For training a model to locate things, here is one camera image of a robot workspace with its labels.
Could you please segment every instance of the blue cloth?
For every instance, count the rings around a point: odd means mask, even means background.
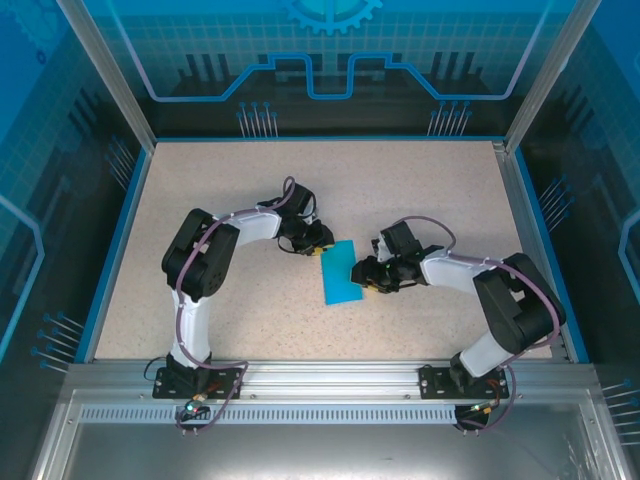
[[[351,282],[351,269],[356,264],[353,240],[336,242],[320,257],[327,305],[362,300],[362,287]]]

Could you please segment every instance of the beige tabletop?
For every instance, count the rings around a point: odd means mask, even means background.
[[[280,195],[287,175],[316,194],[320,218],[336,240],[355,242],[359,259],[372,254],[381,229],[411,214],[448,224],[459,253],[500,258],[521,248],[490,142],[160,143],[96,358],[166,354],[174,314],[160,262],[186,214],[252,207]],[[411,228],[423,246],[447,244],[437,227]],[[234,253],[209,337],[219,359],[434,359],[486,329],[477,298],[446,288],[367,291],[364,301],[327,306],[320,259],[286,255],[265,240]]]

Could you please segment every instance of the black mounting bracket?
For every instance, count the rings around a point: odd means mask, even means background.
[[[500,399],[509,398],[509,387],[504,370],[492,370],[471,385],[458,388],[449,375],[450,367],[425,365],[418,369],[418,385],[422,400],[492,400],[495,390],[486,380],[496,380]]]
[[[209,391],[208,399],[224,400],[233,388],[233,384],[242,373],[241,368],[228,368],[226,370],[209,370],[206,387],[202,391]],[[240,398],[240,390],[238,387],[233,394],[232,399]],[[153,398],[188,400],[194,395],[202,393],[197,392],[195,385],[189,385],[181,381],[175,373],[166,367],[159,368],[156,372],[156,380],[153,386]]]

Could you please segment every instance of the gear icon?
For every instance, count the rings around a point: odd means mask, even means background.
[[[382,0],[283,0],[289,20],[297,20],[301,28],[311,27],[316,35],[336,30],[346,34],[349,28],[360,28],[362,20],[373,18],[373,9]]]
[[[0,13],[8,11],[22,33],[38,50],[45,50],[59,30],[58,9],[54,0],[0,0]]]

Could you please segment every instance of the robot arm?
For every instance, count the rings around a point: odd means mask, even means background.
[[[472,384],[553,331],[549,311],[521,281],[500,268],[471,262],[440,246],[423,249],[406,222],[383,230],[372,244],[376,256],[353,267],[351,280],[355,283],[381,293],[433,285],[478,296],[489,331],[452,358],[450,374],[459,388]],[[517,253],[502,262],[537,285],[554,306],[560,324],[566,321],[562,305],[529,257]]]
[[[295,184],[289,200],[271,208],[280,201],[281,198],[275,198],[260,202],[255,210],[234,214],[213,232],[206,248],[197,254],[189,267],[182,282],[185,305],[181,334],[184,347],[199,362],[207,363],[211,358],[208,327],[212,296],[222,286],[237,247],[257,240],[284,237],[290,240],[293,253],[317,255],[333,245],[333,234],[318,218],[315,195],[310,190]],[[179,306],[175,290],[178,276],[194,245],[219,218],[222,216],[201,209],[189,212],[162,260],[176,312]],[[177,338],[167,356],[167,368],[185,383],[195,385],[196,390],[201,388],[202,378],[208,374],[184,355]]]

